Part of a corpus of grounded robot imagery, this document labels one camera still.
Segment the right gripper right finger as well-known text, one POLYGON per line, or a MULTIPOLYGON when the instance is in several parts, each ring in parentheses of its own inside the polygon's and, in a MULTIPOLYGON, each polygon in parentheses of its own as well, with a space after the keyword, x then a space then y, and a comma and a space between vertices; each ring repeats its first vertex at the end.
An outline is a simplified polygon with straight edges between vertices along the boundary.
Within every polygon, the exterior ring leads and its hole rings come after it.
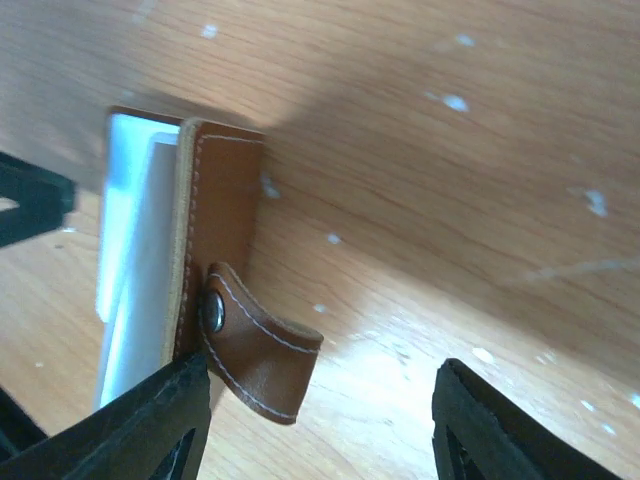
POLYGON ((455 358, 438 369, 432 418, 440 479, 619 478, 455 358))

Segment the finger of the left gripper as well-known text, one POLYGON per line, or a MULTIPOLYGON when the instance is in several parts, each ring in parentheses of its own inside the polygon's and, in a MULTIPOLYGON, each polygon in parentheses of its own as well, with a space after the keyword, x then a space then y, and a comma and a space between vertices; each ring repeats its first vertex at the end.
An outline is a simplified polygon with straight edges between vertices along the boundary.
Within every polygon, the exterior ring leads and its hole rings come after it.
POLYGON ((17 204, 1 212, 1 246, 61 228, 75 194, 72 180, 1 153, 1 197, 17 204))

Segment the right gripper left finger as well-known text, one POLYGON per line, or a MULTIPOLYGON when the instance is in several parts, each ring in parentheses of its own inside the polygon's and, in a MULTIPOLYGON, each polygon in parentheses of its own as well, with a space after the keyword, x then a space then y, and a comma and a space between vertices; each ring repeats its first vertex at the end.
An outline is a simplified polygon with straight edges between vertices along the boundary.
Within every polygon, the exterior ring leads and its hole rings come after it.
POLYGON ((203 354, 190 354, 54 436, 3 392, 1 476, 194 479, 211 420, 209 388, 203 354))

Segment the brown leather card holder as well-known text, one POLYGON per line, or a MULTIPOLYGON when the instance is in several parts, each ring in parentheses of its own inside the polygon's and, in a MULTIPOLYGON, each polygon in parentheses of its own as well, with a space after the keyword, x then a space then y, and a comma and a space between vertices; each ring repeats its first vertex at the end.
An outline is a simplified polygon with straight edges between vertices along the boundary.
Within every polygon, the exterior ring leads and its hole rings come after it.
POLYGON ((296 422, 323 338, 271 315, 244 284, 264 146, 246 127, 109 111, 96 407, 202 352, 214 394, 229 390, 272 422, 296 422))

